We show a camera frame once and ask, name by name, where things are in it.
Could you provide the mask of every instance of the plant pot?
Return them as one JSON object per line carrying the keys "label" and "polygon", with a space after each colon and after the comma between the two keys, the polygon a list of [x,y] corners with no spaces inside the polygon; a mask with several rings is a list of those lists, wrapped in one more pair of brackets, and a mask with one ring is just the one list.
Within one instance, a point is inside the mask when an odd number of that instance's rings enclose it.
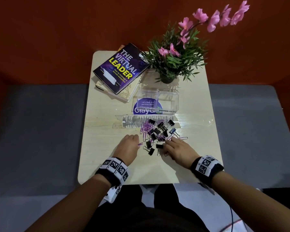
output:
{"label": "plant pot", "polygon": [[174,79],[175,79],[175,77],[169,78],[169,77],[160,75],[160,80],[164,84],[170,84],[170,83],[172,83],[174,81]]}

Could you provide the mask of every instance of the leg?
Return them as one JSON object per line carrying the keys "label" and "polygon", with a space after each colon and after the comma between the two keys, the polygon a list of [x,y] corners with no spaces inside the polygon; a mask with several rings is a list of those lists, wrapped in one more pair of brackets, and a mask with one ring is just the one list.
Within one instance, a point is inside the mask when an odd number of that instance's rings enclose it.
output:
{"label": "leg", "polygon": [[114,203],[106,202],[97,208],[84,231],[92,231],[92,225],[94,224],[107,225],[110,218],[112,218],[112,223],[115,223],[115,220],[120,218],[118,216],[114,217],[113,213],[118,210],[124,213],[131,208],[145,207],[142,203],[142,194],[143,192],[139,185],[123,186]]}
{"label": "leg", "polygon": [[186,208],[179,203],[179,199],[173,184],[161,184],[157,188],[155,191],[154,205],[157,209],[175,214],[178,217],[184,218],[209,232],[202,219],[193,210]]}

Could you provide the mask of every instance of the purple book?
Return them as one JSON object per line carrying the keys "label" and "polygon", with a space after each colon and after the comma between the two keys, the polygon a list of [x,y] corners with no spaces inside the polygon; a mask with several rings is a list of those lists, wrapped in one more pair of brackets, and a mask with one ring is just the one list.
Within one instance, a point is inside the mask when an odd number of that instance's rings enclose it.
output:
{"label": "purple book", "polygon": [[115,94],[118,94],[149,66],[140,50],[127,44],[93,72]]}

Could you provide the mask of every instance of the clear plastic container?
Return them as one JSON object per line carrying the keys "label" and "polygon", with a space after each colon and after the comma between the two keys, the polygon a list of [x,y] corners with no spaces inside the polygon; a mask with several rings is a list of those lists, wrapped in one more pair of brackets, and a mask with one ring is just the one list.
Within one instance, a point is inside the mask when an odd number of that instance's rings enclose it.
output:
{"label": "clear plastic container", "polygon": [[158,114],[175,114],[179,109],[179,94],[176,90],[140,88],[136,107],[155,111]]}

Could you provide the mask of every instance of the table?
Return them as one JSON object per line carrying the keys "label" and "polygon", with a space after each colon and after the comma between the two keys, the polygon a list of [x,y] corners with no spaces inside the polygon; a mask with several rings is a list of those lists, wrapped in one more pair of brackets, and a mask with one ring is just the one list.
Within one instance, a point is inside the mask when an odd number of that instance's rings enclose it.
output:
{"label": "table", "polygon": [[[93,54],[88,99],[82,137],[82,149],[78,168],[78,182],[88,180],[106,158],[112,155],[116,145],[127,134],[139,134],[139,128],[124,128],[122,115],[132,114],[132,100],[125,103],[96,88],[97,77],[93,70],[110,58],[116,51],[97,51]],[[170,88],[179,92],[179,110],[175,114],[180,136],[199,155],[212,155],[222,163],[219,140],[213,113],[211,96],[205,69],[199,71],[192,82],[178,77],[171,84],[155,83],[156,72],[145,75],[140,86]],[[193,174],[176,164],[169,156],[152,156],[142,148],[135,161],[129,166],[130,177],[125,184],[159,184],[197,182]]]}

